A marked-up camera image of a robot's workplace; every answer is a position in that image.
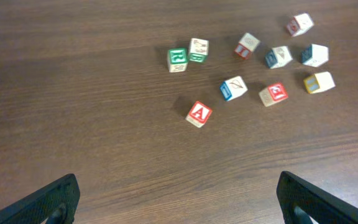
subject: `black object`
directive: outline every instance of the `black object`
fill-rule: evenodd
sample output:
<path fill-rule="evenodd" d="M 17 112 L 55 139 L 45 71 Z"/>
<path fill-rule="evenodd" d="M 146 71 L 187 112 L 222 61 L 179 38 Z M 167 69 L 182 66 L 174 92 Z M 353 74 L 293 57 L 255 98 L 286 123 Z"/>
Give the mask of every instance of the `black object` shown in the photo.
<path fill-rule="evenodd" d="M 71 224 L 80 200 L 74 174 L 67 174 L 0 211 L 0 224 Z"/>
<path fill-rule="evenodd" d="M 358 223 L 358 208 L 321 190 L 302 178 L 283 171 L 277 197 L 285 224 Z"/>

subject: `cube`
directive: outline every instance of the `cube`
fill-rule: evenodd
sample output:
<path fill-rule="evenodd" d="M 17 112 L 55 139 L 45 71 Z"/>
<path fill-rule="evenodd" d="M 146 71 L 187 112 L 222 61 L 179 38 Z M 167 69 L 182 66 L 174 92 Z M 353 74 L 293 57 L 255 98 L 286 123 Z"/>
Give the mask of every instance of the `cube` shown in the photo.
<path fill-rule="evenodd" d="M 319 67 L 328 61 L 328 47 L 311 44 L 302 52 L 302 64 Z"/>
<path fill-rule="evenodd" d="M 288 94 L 282 83 L 268 86 L 259 92 L 259 96 L 265 106 L 272 106 L 288 98 Z"/>
<path fill-rule="evenodd" d="M 303 80 L 308 93 L 321 93 L 335 87 L 333 76 L 329 72 L 311 75 Z"/>
<path fill-rule="evenodd" d="M 197 128 L 202 127 L 211 116 L 212 110 L 197 101 L 190 112 L 187 114 L 186 120 L 194 124 Z"/>
<path fill-rule="evenodd" d="M 208 56 L 208 40 L 192 38 L 189 46 L 189 60 L 192 62 L 204 62 Z"/>
<path fill-rule="evenodd" d="M 259 44 L 260 41 L 258 39 L 253 35 L 246 33 L 239 41 L 239 45 L 234 49 L 234 52 L 240 55 L 243 59 L 248 59 Z"/>
<path fill-rule="evenodd" d="M 284 67 L 292 61 L 291 53 L 287 46 L 275 47 L 265 56 L 267 66 L 270 69 Z"/>
<path fill-rule="evenodd" d="M 186 49 L 170 49 L 167 61 L 169 72 L 184 72 L 188 64 Z"/>
<path fill-rule="evenodd" d="M 241 76 L 226 80 L 221 85 L 221 91 L 226 101 L 242 96 L 247 90 L 248 88 Z"/>
<path fill-rule="evenodd" d="M 311 17 L 307 13 L 303 13 L 297 16 L 294 16 L 290 23 L 287 25 L 287 29 L 290 32 L 291 36 L 296 37 L 298 35 L 304 34 L 310 28 L 314 26 Z"/>

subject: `green block face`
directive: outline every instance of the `green block face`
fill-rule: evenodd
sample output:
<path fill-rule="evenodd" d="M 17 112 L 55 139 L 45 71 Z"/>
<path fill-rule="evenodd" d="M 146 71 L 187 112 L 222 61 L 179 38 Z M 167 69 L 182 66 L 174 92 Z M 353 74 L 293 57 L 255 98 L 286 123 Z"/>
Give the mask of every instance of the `green block face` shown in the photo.
<path fill-rule="evenodd" d="M 199 55 L 191 53 L 189 56 L 189 60 L 192 62 L 204 62 L 206 59 L 206 55 Z"/>
<path fill-rule="evenodd" d="M 186 49 L 170 49 L 168 54 L 172 65 L 188 62 Z"/>

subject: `blue block face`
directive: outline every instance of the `blue block face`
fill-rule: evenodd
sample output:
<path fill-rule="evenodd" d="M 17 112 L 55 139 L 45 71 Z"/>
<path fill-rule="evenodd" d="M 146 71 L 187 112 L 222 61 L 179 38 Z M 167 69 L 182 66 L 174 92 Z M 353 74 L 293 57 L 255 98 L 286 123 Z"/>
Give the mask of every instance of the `blue block face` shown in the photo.
<path fill-rule="evenodd" d="M 273 50 L 271 50 L 267 55 L 265 56 L 267 66 L 269 68 L 273 67 L 275 64 L 277 64 L 277 58 L 273 53 Z"/>
<path fill-rule="evenodd" d="M 309 59 L 311 59 L 313 56 L 313 51 L 311 49 L 311 46 L 309 46 L 306 50 L 302 52 L 302 63 L 307 62 Z"/>
<path fill-rule="evenodd" d="M 221 91 L 223 93 L 223 97 L 224 97 L 224 100 L 230 100 L 231 98 L 231 92 L 230 92 L 230 89 L 229 87 L 226 85 L 226 82 L 224 82 L 222 85 L 221 85 Z"/>

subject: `wooden table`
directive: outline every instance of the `wooden table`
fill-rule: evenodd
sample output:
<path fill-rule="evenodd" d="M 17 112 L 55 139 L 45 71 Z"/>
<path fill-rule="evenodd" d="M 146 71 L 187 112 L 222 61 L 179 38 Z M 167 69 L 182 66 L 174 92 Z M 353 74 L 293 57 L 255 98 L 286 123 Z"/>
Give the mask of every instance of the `wooden table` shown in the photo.
<path fill-rule="evenodd" d="M 302 12 L 315 26 L 291 38 Z M 243 61 L 245 32 L 262 44 Z M 192 37 L 209 58 L 168 73 Z M 322 67 L 299 62 L 311 43 L 330 49 Z M 269 70 L 281 45 L 294 60 Z M 324 71 L 337 87 L 307 94 Z M 249 91 L 225 102 L 236 75 Z M 274 82 L 289 99 L 265 108 Z M 197 100 L 201 129 L 184 120 Z M 283 223 L 283 170 L 358 207 L 358 0 L 0 2 L 0 209 L 74 173 L 75 223 Z"/>

